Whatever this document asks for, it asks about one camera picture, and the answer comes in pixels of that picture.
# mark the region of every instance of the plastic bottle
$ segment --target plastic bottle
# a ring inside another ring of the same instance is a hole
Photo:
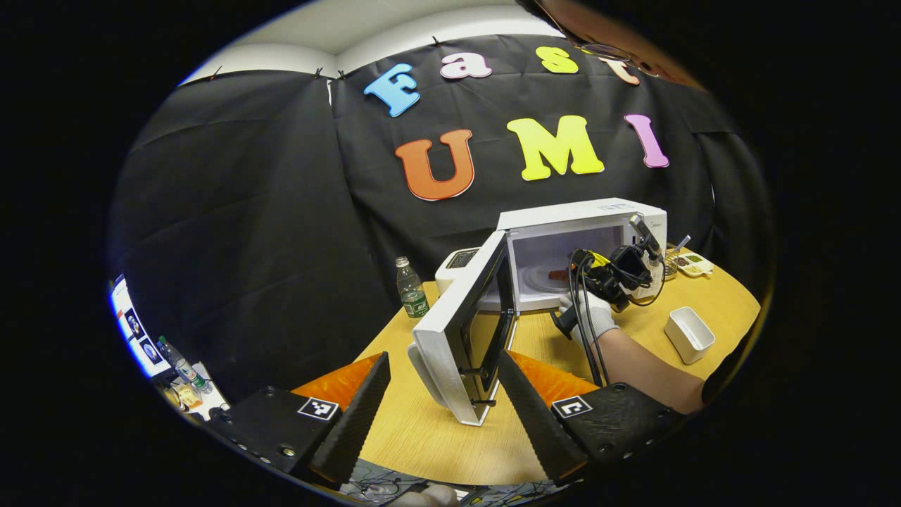
[[[406,257],[397,257],[397,292],[400,294],[400,302],[406,309],[409,318],[420,318],[429,311],[429,301],[425,299],[423,281],[410,267],[410,261]]]
[[[194,387],[203,394],[213,392],[213,385],[204,380],[204,377],[197,373],[194,367],[191,366],[191,363],[189,363],[187,359],[172,346],[172,344],[166,341],[165,336],[159,337],[157,346],[159,347],[159,352],[163,355],[163,358],[166,359],[169,364],[172,364],[172,367],[178,372],[178,376],[180,376],[185,383],[193,384]]]

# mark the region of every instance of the microwave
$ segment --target microwave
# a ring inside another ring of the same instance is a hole
[[[494,405],[497,359],[515,339],[524,311],[555,309],[569,295],[566,277],[577,248],[610,254],[642,238],[640,218],[658,244],[667,241],[665,210],[621,198],[604,198],[505,211],[479,247],[451,253],[435,273],[440,297],[413,328],[407,355],[429,393],[462,424],[481,426]],[[650,287],[623,290],[635,300],[653,298],[663,283],[663,263],[642,261]]]

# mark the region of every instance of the white glove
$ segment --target white glove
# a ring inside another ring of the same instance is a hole
[[[391,507],[460,507],[457,494],[444,484],[433,484],[422,493],[404,493]]]
[[[561,296],[560,307],[557,308],[557,310],[562,314],[571,306],[572,301],[566,296]],[[588,293],[588,304],[586,305],[585,292],[578,290],[578,309],[579,313],[582,314],[582,326],[585,329],[585,332],[590,334],[592,327],[595,330],[594,339],[589,340],[589,344],[594,343],[598,336],[603,335],[610,329],[620,328],[614,323],[613,310],[610,308],[610,303],[598,298],[591,292]],[[591,315],[590,325],[588,324],[588,315]],[[571,335],[573,341],[578,343],[578,346],[582,347],[582,350],[584,351],[585,345],[582,343],[582,333],[578,330],[578,325],[572,328]]]

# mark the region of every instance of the white container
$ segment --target white container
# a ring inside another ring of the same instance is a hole
[[[715,341],[710,328],[690,307],[672,310],[663,331],[685,364],[692,364],[704,357]]]

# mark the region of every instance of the wire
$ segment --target wire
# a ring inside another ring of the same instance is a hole
[[[631,274],[631,273],[628,273],[628,272],[623,271],[622,269],[620,269],[619,266],[617,266],[617,265],[614,264],[614,263],[609,263],[608,266],[609,266],[609,269],[615,271],[615,272],[618,273],[621,277],[623,277],[623,278],[625,278],[625,279],[627,279],[627,280],[632,281],[633,283],[637,284],[639,287],[643,287],[644,289],[648,289],[648,288],[651,286],[651,283],[650,283],[649,281],[643,281],[642,279],[638,278],[637,276],[635,276],[635,275],[633,275],[633,274]]]
[[[582,293],[585,295],[585,302],[588,303],[588,288],[585,284],[585,270],[582,270]],[[588,328],[591,329],[591,343],[595,345],[595,351],[597,352],[597,361],[601,364],[601,370],[604,371],[604,385],[609,384],[610,382],[607,380],[610,377],[607,375],[607,367],[604,364],[604,357],[601,355],[601,345],[597,343],[597,335],[595,334],[595,324],[591,321],[591,307],[588,307],[588,311],[585,312],[588,315]],[[591,362],[591,354],[586,350],[588,355],[588,361]]]
[[[660,266],[661,266],[661,267],[665,267],[665,264],[664,264],[664,263],[660,263]],[[650,300],[650,301],[648,301],[648,302],[646,302],[646,303],[640,303],[640,302],[636,301],[635,298],[632,297],[632,294],[630,294],[630,295],[629,295],[629,301],[631,301],[632,304],[635,305],[636,307],[646,307],[646,306],[650,305],[652,302],[656,301],[657,298],[660,297],[660,293],[663,292],[663,285],[664,285],[664,283],[666,283],[666,280],[665,280],[665,279],[666,279],[666,275],[665,275],[665,273],[664,273],[663,271],[661,271],[661,272],[660,272],[660,288],[657,290],[657,295],[654,296],[654,299],[653,299],[653,300]]]
[[[585,332],[585,326],[582,323],[582,310],[579,308],[579,305],[578,305],[578,292],[576,292],[576,289],[574,287],[573,280],[572,280],[573,279],[573,273],[572,273],[573,260],[575,259],[576,252],[579,252],[580,250],[581,249],[577,248],[576,250],[573,250],[572,253],[569,255],[569,264],[567,264],[567,268],[568,268],[567,272],[569,273],[569,277],[568,277],[568,279],[569,279],[569,297],[572,298],[572,305],[576,309],[576,325],[578,326],[578,332],[582,338],[582,346],[585,349],[586,354],[588,355],[589,354],[589,352],[588,352],[589,344],[586,339],[587,333]],[[577,277],[580,272],[583,272],[583,274],[584,274],[584,261],[585,260],[583,259],[583,262],[580,263],[577,268],[577,272],[576,272]],[[595,364],[595,362],[591,360],[591,357],[588,358],[588,368],[591,370],[591,378],[595,382],[595,385],[601,385],[600,373],[597,370],[597,365]]]

